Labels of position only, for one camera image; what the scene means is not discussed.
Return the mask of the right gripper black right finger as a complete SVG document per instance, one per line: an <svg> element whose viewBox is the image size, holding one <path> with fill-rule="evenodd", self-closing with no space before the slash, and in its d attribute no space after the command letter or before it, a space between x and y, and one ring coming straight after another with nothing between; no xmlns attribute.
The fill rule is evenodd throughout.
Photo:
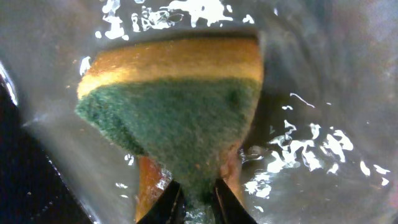
<svg viewBox="0 0 398 224"><path fill-rule="evenodd" d="M216 179L211 204L216 224L257 224L223 179Z"/></svg>

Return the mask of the yellow green scrub sponge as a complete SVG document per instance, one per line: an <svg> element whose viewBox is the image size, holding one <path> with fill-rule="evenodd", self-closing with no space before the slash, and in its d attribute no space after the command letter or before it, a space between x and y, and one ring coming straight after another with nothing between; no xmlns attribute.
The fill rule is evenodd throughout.
<svg viewBox="0 0 398 224"><path fill-rule="evenodd" d="M264 80L252 37L163 40L101 52L78 84L76 114L139 159L135 218L180 185L188 211L211 222L217 180L243 202L239 150Z"/></svg>

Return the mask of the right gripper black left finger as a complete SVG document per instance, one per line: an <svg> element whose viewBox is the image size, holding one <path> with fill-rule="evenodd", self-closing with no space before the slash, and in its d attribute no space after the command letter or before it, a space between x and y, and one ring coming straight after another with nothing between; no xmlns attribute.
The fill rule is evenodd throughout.
<svg viewBox="0 0 398 224"><path fill-rule="evenodd" d="M178 182L172 180L137 224L184 224L185 215L183 190Z"/></svg>

